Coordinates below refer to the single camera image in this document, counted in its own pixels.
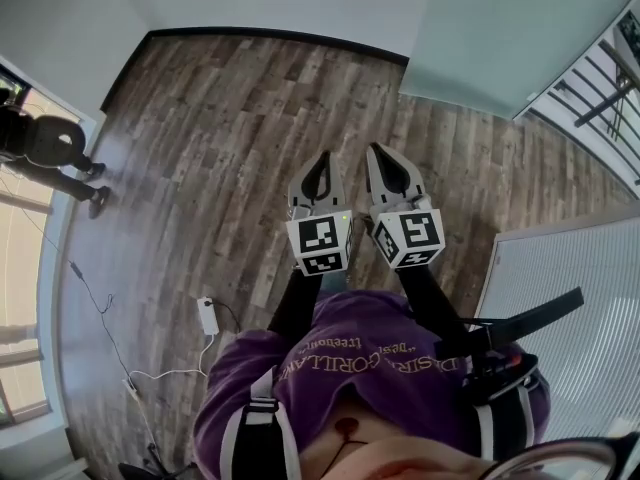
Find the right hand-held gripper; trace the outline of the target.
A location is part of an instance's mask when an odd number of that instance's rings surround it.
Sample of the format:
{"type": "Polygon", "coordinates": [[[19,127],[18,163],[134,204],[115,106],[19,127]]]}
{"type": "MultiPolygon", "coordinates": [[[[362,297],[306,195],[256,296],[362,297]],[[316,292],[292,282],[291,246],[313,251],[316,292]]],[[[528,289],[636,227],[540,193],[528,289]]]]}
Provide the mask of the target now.
{"type": "Polygon", "coordinates": [[[392,269],[428,265],[446,242],[440,210],[425,195],[419,169],[377,142],[368,146],[366,161],[375,246],[392,269]]]}

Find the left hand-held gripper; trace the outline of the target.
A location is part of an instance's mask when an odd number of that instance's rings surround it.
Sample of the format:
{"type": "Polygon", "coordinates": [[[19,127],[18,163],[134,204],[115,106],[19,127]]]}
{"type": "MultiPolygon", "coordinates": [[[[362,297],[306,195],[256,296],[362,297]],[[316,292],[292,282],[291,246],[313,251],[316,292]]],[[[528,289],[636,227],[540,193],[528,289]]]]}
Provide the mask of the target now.
{"type": "Polygon", "coordinates": [[[288,204],[286,230],[302,273],[311,277],[345,271],[351,255],[353,213],[334,153],[320,151],[303,164],[289,183],[288,204]]]}

